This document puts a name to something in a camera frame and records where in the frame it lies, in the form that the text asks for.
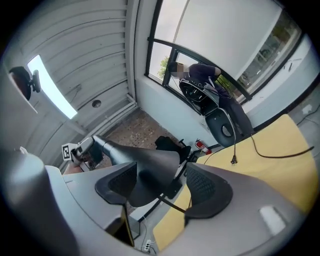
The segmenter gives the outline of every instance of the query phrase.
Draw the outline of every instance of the person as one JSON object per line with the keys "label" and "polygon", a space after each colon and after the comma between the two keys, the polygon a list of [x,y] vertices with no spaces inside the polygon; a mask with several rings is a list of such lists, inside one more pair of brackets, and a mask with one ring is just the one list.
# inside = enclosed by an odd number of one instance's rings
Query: person
{"label": "person", "polygon": [[244,137],[248,137],[254,132],[251,122],[239,102],[223,86],[214,82],[215,78],[221,75],[219,68],[201,63],[186,66],[176,61],[169,63],[167,68],[169,73],[173,77],[179,78],[180,81],[181,79],[195,79],[200,83],[211,84],[209,81],[209,77],[211,77],[215,89],[221,95],[219,107],[223,108],[229,114],[231,120],[240,127]]}

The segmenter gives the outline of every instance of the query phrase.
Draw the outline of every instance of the tree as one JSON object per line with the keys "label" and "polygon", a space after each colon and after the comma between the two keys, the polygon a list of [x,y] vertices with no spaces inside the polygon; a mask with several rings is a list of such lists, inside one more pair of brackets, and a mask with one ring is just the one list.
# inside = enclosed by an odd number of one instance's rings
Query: tree
{"label": "tree", "polygon": [[158,71],[158,76],[161,79],[163,79],[164,76],[165,76],[166,68],[167,68],[167,65],[168,65],[168,60],[169,60],[168,56],[165,56],[165,58],[163,60],[161,60],[161,63],[160,63],[161,68]]}
{"label": "tree", "polygon": [[231,96],[236,95],[239,97],[241,95],[241,92],[222,74],[219,75],[215,82],[225,88]]}

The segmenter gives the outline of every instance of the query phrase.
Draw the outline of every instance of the tiled floor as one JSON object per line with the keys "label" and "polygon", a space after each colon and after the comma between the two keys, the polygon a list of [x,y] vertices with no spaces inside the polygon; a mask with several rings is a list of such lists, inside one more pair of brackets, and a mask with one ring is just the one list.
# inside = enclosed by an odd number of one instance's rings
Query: tiled floor
{"label": "tiled floor", "polygon": [[[108,131],[104,137],[120,145],[155,150],[155,141],[160,136],[170,137],[175,143],[178,140],[162,128],[151,116],[137,109],[127,118]],[[111,166],[110,159],[104,155],[99,168]]]}

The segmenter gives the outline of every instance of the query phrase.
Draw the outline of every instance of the red fire extinguisher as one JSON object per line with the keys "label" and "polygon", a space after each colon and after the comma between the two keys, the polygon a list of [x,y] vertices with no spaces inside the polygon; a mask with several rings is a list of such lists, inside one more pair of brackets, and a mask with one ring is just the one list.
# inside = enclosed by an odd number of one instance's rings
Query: red fire extinguisher
{"label": "red fire extinguisher", "polygon": [[209,148],[207,148],[206,145],[200,139],[197,139],[195,141],[195,146],[201,151],[203,151],[206,155],[209,155],[212,153],[212,151]]}

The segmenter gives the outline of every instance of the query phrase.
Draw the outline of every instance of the glass pane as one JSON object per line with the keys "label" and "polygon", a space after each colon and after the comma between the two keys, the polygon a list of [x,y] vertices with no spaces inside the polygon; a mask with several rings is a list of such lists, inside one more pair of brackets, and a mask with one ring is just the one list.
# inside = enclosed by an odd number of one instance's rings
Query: glass pane
{"label": "glass pane", "polygon": [[182,53],[179,53],[178,58],[176,59],[177,62],[187,65],[188,67],[192,64],[198,63],[197,60],[190,58]]}
{"label": "glass pane", "polygon": [[164,79],[170,52],[171,47],[157,42],[153,43],[149,73],[161,81]]}
{"label": "glass pane", "polygon": [[163,0],[155,29],[155,38],[174,41],[186,3],[187,0]]}
{"label": "glass pane", "polygon": [[225,88],[236,100],[242,95],[242,93],[222,74],[218,76],[215,82]]}
{"label": "glass pane", "polygon": [[271,0],[190,0],[174,42],[238,79],[281,14]]}
{"label": "glass pane", "polygon": [[300,33],[296,23],[282,11],[271,34],[238,82],[247,88],[249,93],[254,92],[279,67],[296,44]]}
{"label": "glass pane", "polygon": [[175,78],[171,76],[170,81],[169,81],[169,86],[176,90],[178,93],[182,94],[181,89],[179,87],[179,78]]}

